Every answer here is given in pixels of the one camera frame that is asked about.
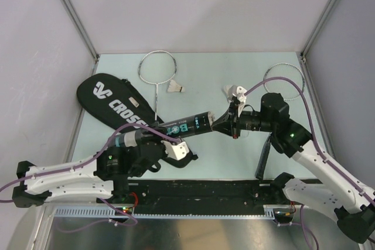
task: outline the robotic arm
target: robotic arm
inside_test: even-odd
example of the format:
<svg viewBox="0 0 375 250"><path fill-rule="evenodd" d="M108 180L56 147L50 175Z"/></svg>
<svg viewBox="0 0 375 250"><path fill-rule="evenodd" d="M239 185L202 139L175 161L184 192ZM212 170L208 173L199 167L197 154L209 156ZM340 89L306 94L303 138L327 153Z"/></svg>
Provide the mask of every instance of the robotic arm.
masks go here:
<svg viewBox="0 0 375 250"><path fill-rule="evenodd" d="M276 151L306 167L327 189L312 187L287 173L279 175L271 185L281 189L291 201L308 205L328 216L349 238L364 243L375 230L375 206L366 197L369 195L373 200L374 190L352 176L322 149L324 155L319 155L312 134L290 118L289 105L280 94L264 95L258 112L244 110L245 92L243 87L232 87L228 97L231 101L229 109L216 121L210 112L205 112L151 127L173 138L217 131L237 139L242 130L270 132L270 141ZM79 164L85 160L50 167L20 162L17 176L31 178L14 188L12 199L17 207L38 206L78 196L109 198L112 203L124 203L129 195L129 177L141 177L147 170L157 172L161 168L160 159L168 156L181 160L187 153L189 149L185 142L166 141L146 129L136 129L117 135L104 153L83 167ZM32 176L76 166L79 168L63 173ZM360 190L349 181L356 183Z"/></svg>

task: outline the white shuttlecock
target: white shuttlecock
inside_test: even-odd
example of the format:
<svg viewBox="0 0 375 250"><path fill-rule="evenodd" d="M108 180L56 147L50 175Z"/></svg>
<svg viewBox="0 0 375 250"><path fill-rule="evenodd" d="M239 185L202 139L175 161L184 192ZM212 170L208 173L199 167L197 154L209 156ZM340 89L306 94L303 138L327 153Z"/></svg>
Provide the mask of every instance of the white shuttlecock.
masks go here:
<svg viewBox="0 0 375 250"><path fill-rule="evenodd" d="M167 90L168 93L172 93L172 92L180 92L180 93L184 93L185 92L185 88L182 87L181 85L179 85L176 81L174 81L173 79L169 82L169 87L168 87L168 90Z"/></svg>

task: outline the metal frame edge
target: metal frame edge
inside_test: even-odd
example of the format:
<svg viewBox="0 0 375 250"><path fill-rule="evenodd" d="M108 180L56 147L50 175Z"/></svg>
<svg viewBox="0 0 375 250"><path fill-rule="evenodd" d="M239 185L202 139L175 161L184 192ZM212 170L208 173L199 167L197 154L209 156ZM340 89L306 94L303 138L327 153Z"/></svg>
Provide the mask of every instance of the metal frame edge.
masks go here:
<svg viewBox="0 0 375 250"><path fill-rule="evenodd" d="M306 58L302 58L301 56L299 57L299 64L301 66L302 73L304 74L305 80L306 80L306 86L310 94L311 98L311 103L313 106L313 109L316 114L316 119L318 120L319 127L321 129L321 133L323 136L324 144L326 146L326 149L328 153L335 158L335 153L333 151L333 146L332 146L332 141L329 137L329 131L326 127L326 122L324 119L323 111L322 111L322 106L319 101L318 95L315 90L314 83L312 81L308 66L306 64Z"/></svg>
<svg viewBox="0 0 375 250"><path fill-rule="evenodd" d="M321 13L318 22L314 26L314 29L312 30L311 34L308 37L307 42L304 45L304 48L301 51L302 57L305 57L307 53L310 51L311 46L313 45L314 41L318 37L320 31L322 30L324 24L328 20L328 17L334 10L336 4L339 0L328 0L326 6L323 9L323 12Z"/></svg>
<svg viewBox="0 0 375 250"><path fill-rule="evenodd" d="M98 53L96 52L96 49L90 39L90 37L88 36L83 24L82 24L82 21L80 20L80 17L78 16L74 6L73 6L73 3L71 0L61 0L63 6L65 7L65 10L67 12L67 14L69 15L71 21L73 22L73 25L76 27L79 35L81 36L84 44L86 45L86 48L87 50L89 51L89 53L91 54L91 56L93 57L93 59L95 61L98 60Z"/></svg>

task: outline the purple cable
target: purple cable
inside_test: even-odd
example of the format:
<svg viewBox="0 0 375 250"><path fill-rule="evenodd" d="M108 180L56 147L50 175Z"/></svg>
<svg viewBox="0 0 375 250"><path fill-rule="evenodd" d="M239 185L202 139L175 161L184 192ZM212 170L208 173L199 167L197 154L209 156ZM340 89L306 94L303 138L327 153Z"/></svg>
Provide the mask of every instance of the purple cable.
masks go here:
<svg viewBox="0 0 375 250"><path fill-rule="evenodd" d="M302 226L302 224L298 223L298 222L292 222L292 224L279 224L280 227L290 227L291 225L297 225L299 227ZM308 228L308 227L305 227L305 229L307 230L308 233L311 234L312 238L314 239L315 241L315 244L316 244L316 250L319 250L319 242L318 240L316 239L316 236L314 235L314 233Z"/></svg>
<svg viewBox="0 0 375 250"><path fill-rule="evenodd" d="M299 217L301 220L301 227L302 227L302 232L304 233L305 241L307 245L309 246L309 248L312 250L312 245L310 244L309 239L307 237L307 233L306 233L307 227L305 226L305 223L304 223L304 205L301 205L301 209L299 210Z"/></svg>
<svg viewBox="0 0 375 250"><path fill-rule="evenodd" d="M147 131L150 131L151 133L154 133L155 135L158 135L166 140L169 140L171 142L176 142L178 143L180 140L179 139L175 139L175 138L171 138L167 135L164 135L163 133L160 133L158 131L156 131L155 129L152 129L150 127L147 127L143 124L136 124L136 123L128 123L128 124L124 124L122 126L120 126L119 128L117 128L115 130L115 132L113 132L113 134L108 138L108 141L105 143L105 145L103 146L103 148L95 155L93 156L92 158L90 158L88 161L86 162L83 162L79 165L76 165L76 166L73 166L73 167L70 167L70 168L64 168L64 169L59 169L59 170L55 170L55 171L48 171L48 172L42 172L42 173L36 173L34 175L29 175L29 176L26 176L26 177L23 177L23 178L20 178L20 179L17 179L17 180L14 180L6 185L4 185L3 187L0 187L0 193L2 191L4 191L5 189L7 189L8 187L16 184L16 183L20 183L22 181L25 181L25 180L29 180L31 179L32 177L40 177L40 176L47 176L47 175L52 175L52 174L57 174L57 173L63 173L63 172L68 172L70 171L70 169L78 169L78 168L82 168L83 166L93 162L94 160L96 160L104 151L105 149L107 148L107 146L109 145L109 143L113 140L113 138L115 138L116 134L119 133L121 130L127 128L127 127L131 127L131 126L134 126L134 127L140 127L142 129L145 129ZM0 200L0 203L12 203L13 200Z"/></svg>
<svg viewBox="0 0 375 250"><path fill-rule="evenodd" d="M269 82L269 81L272 81L272 80L284 80L286 82L289 82L290 84L292 84L294 86L294 88L296 88L296 90L299 92L303 102L304 102L304 105L305 105L305 108L306 108L306 113L307 113L307 118L309 120L309 125L310 125L310 129L311 129L311 135L312 135L312 142L314 144L314 147L316 149L316 151L319 153L319 156L323 159L323 160L326 160L327 164L334 170L336 171L340 176L342 176L348 183L350 183L359 193L362 194L362 196L371 204L375 207L375 201L367 194L364 192L364 190L358 186L348 175L346 175L344 172L342 172L340 170L340 168L338 168L335 164L333 164L331 161L327 160L327 157L324 155L324 153L322 152L319 144L318 144L318 140L316 139L316 134L315 134L315 130L314 130L314 127L313 127L313 123L312 123L312 117L311 117L311 113L310 113L310 110L309 110L309 105L307 103L307 100L302 92L302 90L298 87L297 84L295 84L292 80L286 78L286 77L271 77L271 78L268 78L268 79L265 79L261 82L259 82L258 84L256 84L253 88L251 88L250 90L248 90L246 93L245 93L245 96L249 95L251 92L253 92L255 89L257 89L259 86Z"/></svg>
<svg viewBox="0 0 375 250"><path fill-rule="evenodd" d="M79 231L83 231L85 230L86 228L89 228L91 227L92 225L96 225L96 224L99 224L100 222L108 222L108 219L102 219L102 220L98 220L98 221L94 221L92 222L91 224L88 224L88 225L85 225L81 228L76 228L75 230L63 230L61 229L58 224L55 225L55 228L59 231L59 232L62 232L64 234L72 234L74 232L79 232Z"/></svg>

